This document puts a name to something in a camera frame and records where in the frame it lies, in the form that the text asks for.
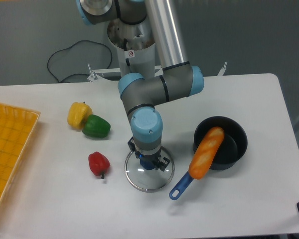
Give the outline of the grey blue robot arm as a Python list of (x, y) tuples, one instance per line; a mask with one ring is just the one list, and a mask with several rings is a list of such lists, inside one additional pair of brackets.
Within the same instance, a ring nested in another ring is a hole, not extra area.
[(200, 93), (201, 70), (186, 55), (172, 0), (79, 0), (86, 24), (108, 22), (107, 36), (117, 48), (118, 83), (132, 131), (129, 147), (144, 169), (164, 171), (163, 123), (157, 105)]

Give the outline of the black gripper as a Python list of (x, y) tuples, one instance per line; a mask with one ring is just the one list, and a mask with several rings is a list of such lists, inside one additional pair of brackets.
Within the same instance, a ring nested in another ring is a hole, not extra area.
[(160, 170), (164, 172), (168, 165), (170, 164), (170, 159), (163, 157), (162, 160), (159, 159), (161, 149), (153, 150), (141, 150), (136, 149), (134, 138), (131, 137), (128, 141), (128, 146), (131, 152), (134, 153), (135, 157), (139, 159), (142, 164), (153, 164), (155, 170)]

